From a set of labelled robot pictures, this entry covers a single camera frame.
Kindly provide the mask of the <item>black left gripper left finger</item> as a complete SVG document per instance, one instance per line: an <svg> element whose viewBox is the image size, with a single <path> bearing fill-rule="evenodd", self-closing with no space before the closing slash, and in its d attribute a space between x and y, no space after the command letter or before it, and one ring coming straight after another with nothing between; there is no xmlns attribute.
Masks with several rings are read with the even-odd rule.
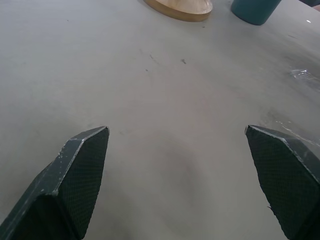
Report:
<svg viewBox="0 0 320 240"><path fill-rule="evenodd" d="M110 131L70 138L0 225L2 240L82 240L101 187Z"/></svg>

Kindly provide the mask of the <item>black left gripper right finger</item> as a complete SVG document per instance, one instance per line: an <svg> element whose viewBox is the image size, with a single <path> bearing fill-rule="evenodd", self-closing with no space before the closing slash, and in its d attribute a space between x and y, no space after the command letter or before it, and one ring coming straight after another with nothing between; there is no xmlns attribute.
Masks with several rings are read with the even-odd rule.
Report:
<svg viewBox="0 0 320 240"><path fill-rule="evenodd" d="M245 129L260 187L289 240L320 238L320 160L299 139L277 130Z"/></svg>

